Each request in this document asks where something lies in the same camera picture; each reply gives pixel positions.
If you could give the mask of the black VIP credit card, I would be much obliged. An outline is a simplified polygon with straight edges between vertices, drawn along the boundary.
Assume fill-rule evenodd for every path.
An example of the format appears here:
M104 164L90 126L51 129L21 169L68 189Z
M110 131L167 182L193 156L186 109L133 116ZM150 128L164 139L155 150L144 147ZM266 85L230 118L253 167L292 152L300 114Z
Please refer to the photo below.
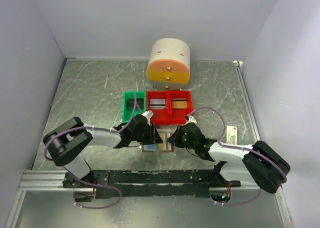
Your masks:
M125 107L127 109L133 109L134 108L134 103L135 103L135 100L133 98L129 98L125 103ZM138 98L137 101L136 101L136 104L142 110L144 108L144 99L143 98Z

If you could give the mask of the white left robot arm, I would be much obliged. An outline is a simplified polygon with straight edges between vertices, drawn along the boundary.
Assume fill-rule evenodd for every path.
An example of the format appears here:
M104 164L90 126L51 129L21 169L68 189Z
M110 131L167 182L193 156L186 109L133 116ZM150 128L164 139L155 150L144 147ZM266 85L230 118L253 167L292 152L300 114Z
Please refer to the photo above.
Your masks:
M44 157L57 167L64 167L75 175L81 187L89 187L94 180L91 169L80 153L87 146L128 148L132 142L142 145L163 143L156 125L151 122L152 111L137 114L127 123L112 128L90 126L79 117L72 117L43 138Z

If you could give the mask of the gold striped credit card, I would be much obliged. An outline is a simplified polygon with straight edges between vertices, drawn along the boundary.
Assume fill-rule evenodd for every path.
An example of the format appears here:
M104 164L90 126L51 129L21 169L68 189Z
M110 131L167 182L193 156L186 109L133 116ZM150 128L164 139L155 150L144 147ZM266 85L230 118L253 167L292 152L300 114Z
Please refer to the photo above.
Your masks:
M168 142L168 138L172 134L170 132L162 132L159 133L160 138L162 139L162 143L158 144L158 150L160 152L173 152L174 147Z

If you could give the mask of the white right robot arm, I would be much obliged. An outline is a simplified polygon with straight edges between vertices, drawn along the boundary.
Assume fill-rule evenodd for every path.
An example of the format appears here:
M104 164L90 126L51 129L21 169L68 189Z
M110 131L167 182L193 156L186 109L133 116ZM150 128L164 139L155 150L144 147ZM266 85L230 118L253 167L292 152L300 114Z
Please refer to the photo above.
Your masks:
M291 170L286 162L266 142L236 146L206 138L194 123L179 125L167 141L177 147L194 150L199 158L211 162L224 162L212 174L212 181L223 187L231 181L257 184L262 190L274 194L287 181Z

